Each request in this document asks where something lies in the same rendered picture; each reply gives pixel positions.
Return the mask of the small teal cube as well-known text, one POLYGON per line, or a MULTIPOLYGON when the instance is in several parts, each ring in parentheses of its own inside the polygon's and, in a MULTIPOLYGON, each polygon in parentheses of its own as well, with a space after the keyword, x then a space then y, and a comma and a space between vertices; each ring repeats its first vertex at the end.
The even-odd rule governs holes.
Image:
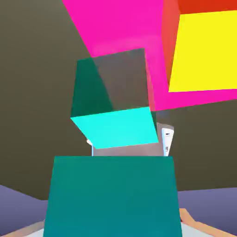
POLYGON ((44 237, 182 237, 173 158, 55 157, 44 237))

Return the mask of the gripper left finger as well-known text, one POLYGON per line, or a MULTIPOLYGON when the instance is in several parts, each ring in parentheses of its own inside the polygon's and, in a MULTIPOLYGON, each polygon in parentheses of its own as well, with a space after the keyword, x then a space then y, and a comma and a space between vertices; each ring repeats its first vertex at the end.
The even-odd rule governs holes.
POLYGON ((34 233, 34 232, 36 232, 40 229, 43 229, 44 228, 44 223, 45 223, 45 220, 40 221, 40 222, 36 222, 32 225, 23 227, 19 230, 13 231, 11 233, 5 234, 5 235, 0 236, 0 237, 25 237, 25 236, 27 236, 31 233, 34 233))

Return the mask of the small yellow cube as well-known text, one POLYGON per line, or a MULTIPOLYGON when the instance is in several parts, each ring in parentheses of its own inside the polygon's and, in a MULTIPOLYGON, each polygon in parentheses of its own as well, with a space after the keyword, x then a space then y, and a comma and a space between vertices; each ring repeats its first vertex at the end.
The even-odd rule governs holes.
POLYGON ((169 92, 237 90, 237 0, 163 0, 169 92))

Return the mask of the large pink box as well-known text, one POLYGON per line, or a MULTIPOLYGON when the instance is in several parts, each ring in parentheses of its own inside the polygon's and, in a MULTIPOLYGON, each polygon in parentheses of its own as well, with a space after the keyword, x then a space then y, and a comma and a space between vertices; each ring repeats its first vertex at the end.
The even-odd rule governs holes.
POLYGON ((167 61, 174 39, 162 35, 162 14, 179 17, 176 0, 62 0, 93 57, 143 48, 151 110, 237 99, 237 89, 170 93, 167 61))

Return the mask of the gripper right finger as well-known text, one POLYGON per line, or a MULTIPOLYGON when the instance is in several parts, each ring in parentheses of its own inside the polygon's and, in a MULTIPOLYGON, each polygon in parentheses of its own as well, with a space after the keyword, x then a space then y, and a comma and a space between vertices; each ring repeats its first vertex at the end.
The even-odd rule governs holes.
POLYGON ((183 237, 237 237, 228 232, 195 221, 185 208, 180 208, 183 237))

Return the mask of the small cyan cube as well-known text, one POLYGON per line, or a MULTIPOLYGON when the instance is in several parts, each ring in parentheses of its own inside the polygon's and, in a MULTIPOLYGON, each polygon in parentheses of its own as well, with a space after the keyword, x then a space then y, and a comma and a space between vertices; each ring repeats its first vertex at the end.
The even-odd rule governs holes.
POLYGON ((70 118, 97 149, 156 143, 144 49, 78 60, 70 118))

